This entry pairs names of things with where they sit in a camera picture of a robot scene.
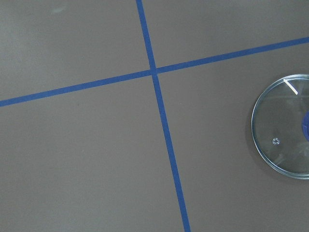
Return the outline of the glass lid with blue knob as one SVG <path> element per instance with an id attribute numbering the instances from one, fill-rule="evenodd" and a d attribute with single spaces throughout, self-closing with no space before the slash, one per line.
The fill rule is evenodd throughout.
<path id="1" fill-rule="evenodd" d="M 309 76 L 293 74 L 268 86 L 251 118 L 253 142 L 263 160 L 282 175 L 309 178 Z"/>

